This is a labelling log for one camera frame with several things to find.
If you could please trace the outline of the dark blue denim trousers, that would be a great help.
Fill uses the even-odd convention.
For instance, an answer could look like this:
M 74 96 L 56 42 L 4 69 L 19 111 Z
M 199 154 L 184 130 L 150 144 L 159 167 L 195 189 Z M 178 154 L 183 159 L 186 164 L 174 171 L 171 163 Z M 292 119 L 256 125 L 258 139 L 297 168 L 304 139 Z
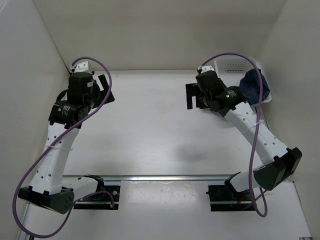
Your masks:
M 263 74 L 261 73 L 260 75 L 262 80 L 261 101 L 265 101 L 270 94 L 270 89 Z M 247 71 L 244 77 L 240 80 L 239 91 L 251 106 L 259 103 L 260 80 L 255 69 Z

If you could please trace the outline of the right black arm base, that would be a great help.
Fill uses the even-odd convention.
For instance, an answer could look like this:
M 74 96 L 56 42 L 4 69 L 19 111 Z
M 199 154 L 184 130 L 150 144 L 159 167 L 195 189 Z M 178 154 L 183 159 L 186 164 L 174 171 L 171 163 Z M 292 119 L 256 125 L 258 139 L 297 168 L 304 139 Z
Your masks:
M 249 189 L 237 192 L 231 179 L 240 172 L 231 175 L 223 184 L 209 185 L 206 194 L 210 200 L 211 212 L 255 211 Z

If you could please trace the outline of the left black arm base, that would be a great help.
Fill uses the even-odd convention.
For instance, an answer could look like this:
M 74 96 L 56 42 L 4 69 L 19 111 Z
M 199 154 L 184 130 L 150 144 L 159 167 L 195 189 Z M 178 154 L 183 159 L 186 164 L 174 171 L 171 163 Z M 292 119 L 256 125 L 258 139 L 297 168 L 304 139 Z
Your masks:
M 75 210 L 118 210 L 121 186 L 105 184 L 102 177 L 84 175 L 72 186 Z

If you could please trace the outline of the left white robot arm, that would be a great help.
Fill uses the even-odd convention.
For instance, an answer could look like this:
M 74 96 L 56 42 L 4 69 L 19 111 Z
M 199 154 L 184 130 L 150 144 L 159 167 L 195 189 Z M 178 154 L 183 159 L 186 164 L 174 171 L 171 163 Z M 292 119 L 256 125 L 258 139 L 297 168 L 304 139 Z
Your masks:
M 105 75 L 93 78 L 90 72 L 74 72 L 52 106 L 48 121 L 46 149 L 34 177 L 27 187 L 20 188 L 18 197 L 35 206 L 65 214 L 73 202 L 89 195 L 100 200 L 105 194 L 103 179 L 87 174 L 63 185 L 63 173 L 72 144 L 81 127 L 72 128 L 97 108 L 105 97 L 107 103 L 115 100 L 108 92 Z

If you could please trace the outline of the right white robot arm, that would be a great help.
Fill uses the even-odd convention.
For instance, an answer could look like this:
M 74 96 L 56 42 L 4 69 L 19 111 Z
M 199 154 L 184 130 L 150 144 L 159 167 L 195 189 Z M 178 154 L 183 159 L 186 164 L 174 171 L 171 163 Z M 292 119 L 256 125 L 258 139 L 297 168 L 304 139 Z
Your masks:
M 255 147 L 262 162 L 252 173 L 239 172 L 224 182 L 227 198 L 236 200 L 250 187 L 271 191 L 295 172 L 302 152 L 297 147 L 290 149 L 264 124 L 257 123 L 256 113 L 238 86 L 227 87 L 214 70 L 208 70 L 198 74 L 196 82 L 186 84 L 185 89 L 187 109 L 193 108 L 195 97 L 197 108 L 219 113 Z

